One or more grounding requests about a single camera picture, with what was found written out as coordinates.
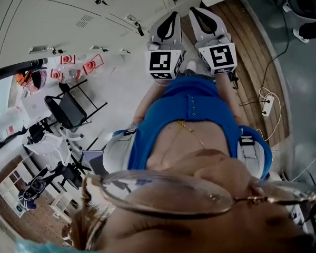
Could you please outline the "small white shelf unit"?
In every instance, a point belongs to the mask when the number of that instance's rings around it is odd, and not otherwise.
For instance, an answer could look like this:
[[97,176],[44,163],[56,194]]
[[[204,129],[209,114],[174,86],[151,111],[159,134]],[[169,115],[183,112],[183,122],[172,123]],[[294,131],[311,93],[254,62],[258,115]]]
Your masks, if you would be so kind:
[[60,193],[51,203],[56,219],[63,219],[67,223],[72,222],[72,216],[78,211],[80,205],[67,192]]

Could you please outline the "black handheld screen device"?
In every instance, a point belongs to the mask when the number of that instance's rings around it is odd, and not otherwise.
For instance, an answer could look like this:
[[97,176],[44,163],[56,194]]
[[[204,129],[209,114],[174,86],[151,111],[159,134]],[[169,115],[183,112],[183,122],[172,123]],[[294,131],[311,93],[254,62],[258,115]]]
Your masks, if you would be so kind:
[[228,77],[229,77],[230,82],[233,84],[233,89],[237,90],[239,88],[239,85],[238,85],[239,78],[236,75],[236,71],[229,72]]

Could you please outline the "white office chair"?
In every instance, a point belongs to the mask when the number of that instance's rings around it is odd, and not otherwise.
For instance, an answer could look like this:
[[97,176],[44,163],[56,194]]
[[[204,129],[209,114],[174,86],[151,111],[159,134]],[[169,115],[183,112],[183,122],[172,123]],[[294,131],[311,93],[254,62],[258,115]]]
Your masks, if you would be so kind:
[[36,155],[56,155],[64,165],[75,164],[73,152],[81,152],[83,148],[77,144],[84,138],[83,134],[74,134],[62,126],[58,128],[59,135],[46,132],[38,143],[25,144],[24,147]]

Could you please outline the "clear red label bottle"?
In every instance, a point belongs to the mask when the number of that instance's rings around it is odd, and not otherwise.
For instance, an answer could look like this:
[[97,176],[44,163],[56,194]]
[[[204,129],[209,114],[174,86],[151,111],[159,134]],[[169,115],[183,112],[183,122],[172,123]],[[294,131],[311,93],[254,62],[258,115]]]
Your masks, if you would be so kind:
[[19,107],[8,108],[0,114],[0,142],[23,129],[23,114]]

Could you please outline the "teal cloth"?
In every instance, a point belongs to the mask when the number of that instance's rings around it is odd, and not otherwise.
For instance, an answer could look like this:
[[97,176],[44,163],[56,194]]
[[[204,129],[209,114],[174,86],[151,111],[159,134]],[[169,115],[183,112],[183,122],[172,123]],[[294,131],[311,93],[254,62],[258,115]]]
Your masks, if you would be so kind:
[[18,239],[14,253],[103,253],[102,251],[78,250],[72,247],[61,247],[53,243],[39,244],[30,240]]

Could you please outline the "white cardboard boxes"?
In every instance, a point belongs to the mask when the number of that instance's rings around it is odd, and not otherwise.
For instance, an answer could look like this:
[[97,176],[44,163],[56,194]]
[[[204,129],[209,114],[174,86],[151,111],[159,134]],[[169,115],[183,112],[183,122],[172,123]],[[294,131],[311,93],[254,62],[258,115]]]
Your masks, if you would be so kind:
[[34,124],[52,115],[45,104],[46,96],[58,96],[61,90],[58,86],[43,87],[38,92],[21,99],[23,121],[25,124]]

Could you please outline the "black office chair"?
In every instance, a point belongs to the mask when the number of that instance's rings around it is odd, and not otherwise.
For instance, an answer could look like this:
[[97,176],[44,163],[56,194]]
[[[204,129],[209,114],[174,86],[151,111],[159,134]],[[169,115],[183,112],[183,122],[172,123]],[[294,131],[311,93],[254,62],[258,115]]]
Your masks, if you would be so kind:
[[54,126],[57,121],[51,122],[48,118],[44,118],[39,122],[29,127],[29,136],[27,137],[27,144],[34,144],[41,141],[46,132],[53,133],[51,127]]
[[49,170],[43,168],[28,184],[27,187],[31,187],[35,192],[41,193],[53,180],[63,176],[62,182],[58,182],[58,186],[62,191],[67,192],[64,185],[69,183],[71,187],[78,190],[82,186],[83,178],[79,169],[71,164],[64,166],[61,162],[57,166]]

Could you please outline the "black window frame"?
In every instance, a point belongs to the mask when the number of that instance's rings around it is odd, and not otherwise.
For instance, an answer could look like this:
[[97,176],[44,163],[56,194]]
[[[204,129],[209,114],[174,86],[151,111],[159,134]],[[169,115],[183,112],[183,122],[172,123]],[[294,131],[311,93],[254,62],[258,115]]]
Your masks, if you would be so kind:
[[33,69],[30,66],[31,61],[17,63],[14,65],[6,66],[0,68],[0,80],[5,79],[7,77],[13,76],[17,73],[24,73],[25,71],[45,69],[46,67]]

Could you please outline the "grey folding chair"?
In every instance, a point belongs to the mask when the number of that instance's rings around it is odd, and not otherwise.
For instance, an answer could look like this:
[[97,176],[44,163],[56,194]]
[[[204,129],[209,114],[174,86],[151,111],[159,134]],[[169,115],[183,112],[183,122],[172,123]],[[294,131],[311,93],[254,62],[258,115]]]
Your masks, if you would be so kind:
[[103,155],[106,145],[100,148],[100,145],[95,149],[95,144],[98,142],[98,137],[82,152],[82,163],[91,170],[93,174],[106,176],[108,171],[103,164]]

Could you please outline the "person's right forearm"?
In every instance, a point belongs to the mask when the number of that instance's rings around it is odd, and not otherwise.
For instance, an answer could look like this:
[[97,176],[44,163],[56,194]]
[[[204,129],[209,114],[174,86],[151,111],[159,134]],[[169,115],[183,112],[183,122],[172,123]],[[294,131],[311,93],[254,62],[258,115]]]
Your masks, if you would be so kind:
[[241,115],[238,97],[231,85],[226,73],[220,73],[215,76],[215,83],[219,97],[229,106],[237,124],[243,125],[244,120]]

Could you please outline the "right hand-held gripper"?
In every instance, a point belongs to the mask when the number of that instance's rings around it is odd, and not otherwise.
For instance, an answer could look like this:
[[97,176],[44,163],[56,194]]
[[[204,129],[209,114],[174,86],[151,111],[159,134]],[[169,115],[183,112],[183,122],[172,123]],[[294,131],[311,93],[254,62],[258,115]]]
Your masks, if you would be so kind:
[[195,47],[210,75],[233,72],[238,64],[235,44],[222,19],[207,9],[196,7],[190,8],[189,18]]

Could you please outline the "orange tool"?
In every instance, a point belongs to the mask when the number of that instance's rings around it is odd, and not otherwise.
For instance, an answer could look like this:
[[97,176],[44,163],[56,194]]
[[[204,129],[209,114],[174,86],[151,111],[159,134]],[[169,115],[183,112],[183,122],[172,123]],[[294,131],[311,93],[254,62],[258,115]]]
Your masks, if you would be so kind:
[[24,73],[17,73],[15,75],[16,82],[20,86],[26,87],[26,86],[28,86],[28,84],[31,80],[31,75],[32,75],[31,71],[26,71]]

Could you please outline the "black folding chair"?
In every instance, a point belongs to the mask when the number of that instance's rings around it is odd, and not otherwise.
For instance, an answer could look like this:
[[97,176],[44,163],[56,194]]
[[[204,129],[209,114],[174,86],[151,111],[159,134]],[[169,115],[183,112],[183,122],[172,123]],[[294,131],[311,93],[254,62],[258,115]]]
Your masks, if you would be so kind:
[[[76,131],[79,127],[91,123],[90,118],[108,104],[105,102],[102,106],[97,107],[81,88],[81,85],[85,82],[87,80],[81,81],[72,87],[69,87],[65,83],[59,83],[62,93],[57,96],[47,95],[44,98],[47,108],[56,121],[65,129]],[[74,88],[78,88],[83,93],[92,106],[95,107],[95,111],[89,115],[85,112],[83,107],[70,93]]]

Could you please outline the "white power strip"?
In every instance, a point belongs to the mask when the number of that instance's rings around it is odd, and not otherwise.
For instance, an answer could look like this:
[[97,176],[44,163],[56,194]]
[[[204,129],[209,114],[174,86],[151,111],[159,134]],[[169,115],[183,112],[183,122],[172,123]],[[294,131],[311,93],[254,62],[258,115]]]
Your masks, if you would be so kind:
[[263,116],[269,116],[270,112],[272,110],[273,107],[273,102],[274,102],[274,94],[273,93],[268,93],[266,96],[264,96],[262,103],[263,103],[263,107],[262,107],[262,115]]

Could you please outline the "person's left forearm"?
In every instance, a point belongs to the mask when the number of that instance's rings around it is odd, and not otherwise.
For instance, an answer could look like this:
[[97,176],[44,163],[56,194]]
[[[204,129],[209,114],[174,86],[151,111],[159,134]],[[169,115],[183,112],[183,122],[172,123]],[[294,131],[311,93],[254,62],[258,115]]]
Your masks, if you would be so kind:
[[149,107],[159,98],[161,98],[170,85],[170,80],[156,80],[146,92],[142,100],[140,101],[133,117],[133,124],[140,124],[146,115]]

